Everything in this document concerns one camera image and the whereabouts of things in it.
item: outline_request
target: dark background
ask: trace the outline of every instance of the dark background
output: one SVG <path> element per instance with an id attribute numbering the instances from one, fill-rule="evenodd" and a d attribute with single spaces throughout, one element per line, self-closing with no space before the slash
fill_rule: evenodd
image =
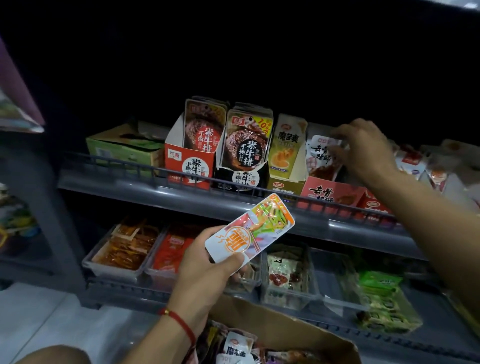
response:
<path id="1" fill-rule="evenodd" d="M 193 95 L 330 125 L 363 117 L 414 146 L 478 144 L 480 12 L 334 3 L 20 0 L 2 4 L 0 34 L 56 150 L 86 151 L 130 115 L 172 125 Z"/>

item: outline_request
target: red string bracelet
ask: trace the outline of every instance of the red string bracelet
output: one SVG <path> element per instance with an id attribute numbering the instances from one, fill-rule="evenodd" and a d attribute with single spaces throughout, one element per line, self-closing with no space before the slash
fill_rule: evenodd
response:
<path id="1" fill-rule="evenodd" d="M 162 315 L 170 316 L 175 321 L 177 321 L 178 324 L 182 327 L 182 329 L 184 329 L 185 332 L 187 333 L 188 338 L 192 342 L 192 348 L 195 346 L 195 344 L 197 343 L 197 338 L 195 337 L 195 334 L 193 333 L 190 326 L 188 326 L 187 323 L 180 316 L 178 316 L 175 312 L 170 311 L 166 307 L 162 308 L 160 310 L 159 314 L 160 314 L 160 316 L 162 316 Z"/>

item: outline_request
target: left hand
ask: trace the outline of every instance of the left hand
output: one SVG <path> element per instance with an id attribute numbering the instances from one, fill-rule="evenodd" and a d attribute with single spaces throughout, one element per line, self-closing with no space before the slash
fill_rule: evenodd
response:
<path id="1" fill-rule="evenodd" d="M 221 263 L 210 263 L 205 241 L 223 227 L 203 230 L 185 251 L 177 283 L 167 304 L 168 309 L 176 312 L 190 326 L 197 338 L 228 279 L 243 264 L 242 253 L 231 255 Z"/>

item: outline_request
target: hand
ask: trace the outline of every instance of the hand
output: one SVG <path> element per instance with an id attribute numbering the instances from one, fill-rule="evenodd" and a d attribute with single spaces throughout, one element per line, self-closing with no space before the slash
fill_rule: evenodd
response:
<path id="1" fill-rule="evenodd" d="M 176 312 L 198 338 L 208 312 L 223 293 L 230 276 L 243 264 L 243 254 L 236 253 L 221 263 L 210 263 L 205 241 L 223 226 L 203 230 L 185 251 L 175 288 L 167 308 Z"/>
<path id="2" fill-rule="evenodd" d="M 381 187 L 385 179 L 401 173 L 395 163 L 392 145 L 373 122 L 356 119 L 340 125 L 332 135 L 347 139 L 350 150 L 339 146 L 328 149 L 369 189 Z"/>

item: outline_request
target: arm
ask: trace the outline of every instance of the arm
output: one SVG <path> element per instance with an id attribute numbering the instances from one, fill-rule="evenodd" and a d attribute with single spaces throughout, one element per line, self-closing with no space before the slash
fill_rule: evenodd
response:
<path id="1" fill-rule="evenodd" d="M 218 264 L 210 263 L 205 241 L 222 228 L 205 229 L 186 250 L 167 304 L 167 308 L 192 329 L 197 339 L 205 327 L 208 312 L 223 293 L 230 276 L 243 263 L 241 253 Z M 180 364 L 190 346 L 190 339 L 178 322 L 164 315 L 121 364 Z"/>
<path id="2" fill-rule="evenodd" d="M 386 137 L 357 119 L 335 130 L 350 150 L 333 153 L 388 206 L 445 283 L 480 320 L 480 218 L 397 169 Z"/>

